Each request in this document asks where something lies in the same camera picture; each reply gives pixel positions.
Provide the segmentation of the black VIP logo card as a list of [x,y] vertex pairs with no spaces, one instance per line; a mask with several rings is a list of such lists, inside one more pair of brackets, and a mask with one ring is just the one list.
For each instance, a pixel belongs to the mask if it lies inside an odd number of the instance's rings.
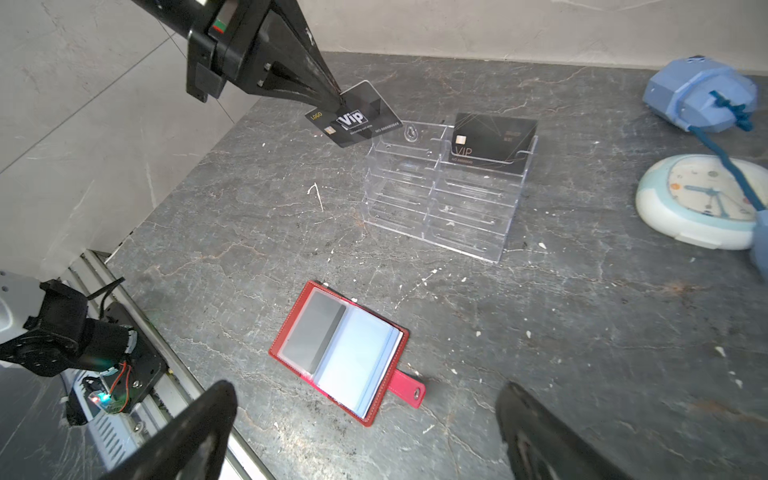
[[378,90],[363,80],[341,93],[335,112],[316,108],[305,117],[340,148],[347,148],[403,126]]

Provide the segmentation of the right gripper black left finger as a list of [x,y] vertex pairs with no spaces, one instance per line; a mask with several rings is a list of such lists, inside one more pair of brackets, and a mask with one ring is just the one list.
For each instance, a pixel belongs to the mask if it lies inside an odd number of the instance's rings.
[[220,380],[105,479],[217,479],[237,413],[234,385]]

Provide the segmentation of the red card holder wallet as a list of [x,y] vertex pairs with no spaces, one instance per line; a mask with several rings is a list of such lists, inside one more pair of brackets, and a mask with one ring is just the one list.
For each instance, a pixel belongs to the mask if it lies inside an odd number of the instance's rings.
[[[346,313],[313,375],[300,374],[279,351],[303,304],[314,289],[344,302]],[[383,398],[391,392],[418,409],[426,395],[421,381],[398,369],[410,332],[322,284],[307,282],[283,322],[269,355],[342,408],[360,424],[373,424]]]

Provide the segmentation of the clear acrylic organizer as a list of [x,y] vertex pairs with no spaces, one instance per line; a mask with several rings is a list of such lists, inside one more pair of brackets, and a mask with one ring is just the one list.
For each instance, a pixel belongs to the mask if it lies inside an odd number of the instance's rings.
[[507,242],[538,137],[511,161],[453,153],[450,125],[407,122],[367,154],[365,223],[478,260],[497,263]]

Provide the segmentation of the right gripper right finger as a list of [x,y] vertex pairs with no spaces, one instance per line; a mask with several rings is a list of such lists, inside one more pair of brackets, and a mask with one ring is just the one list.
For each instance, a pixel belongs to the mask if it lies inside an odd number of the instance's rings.
[[508,382],[495,415],[516,479],[628,479],[532,394]]

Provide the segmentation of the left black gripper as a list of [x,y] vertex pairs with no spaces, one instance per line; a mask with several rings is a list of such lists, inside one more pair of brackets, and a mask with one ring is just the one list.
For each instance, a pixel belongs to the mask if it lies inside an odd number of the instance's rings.
[[296,1],[138,1],[186,41],[186,92],[205,102],[226,85],[327,111],[341,89]]

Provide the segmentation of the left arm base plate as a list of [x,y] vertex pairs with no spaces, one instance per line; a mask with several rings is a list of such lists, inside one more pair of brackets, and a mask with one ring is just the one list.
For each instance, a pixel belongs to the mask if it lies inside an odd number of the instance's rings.
[[130,413],[167,372],[167,362],[124,304],[112,302],[105,316],[112,325],[134,330],[137,343],[131,353],[105,370],[70,369],[61,374],[66,393],[64,420],[71,426],[83,426],[100,414]]

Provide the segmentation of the grey credit card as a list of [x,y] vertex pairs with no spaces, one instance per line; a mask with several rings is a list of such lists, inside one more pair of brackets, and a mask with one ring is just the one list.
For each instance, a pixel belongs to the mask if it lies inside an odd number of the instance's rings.
[[346,310],[344,302],[314,289],[293,323],[279,357],[300,374],[313,375]]

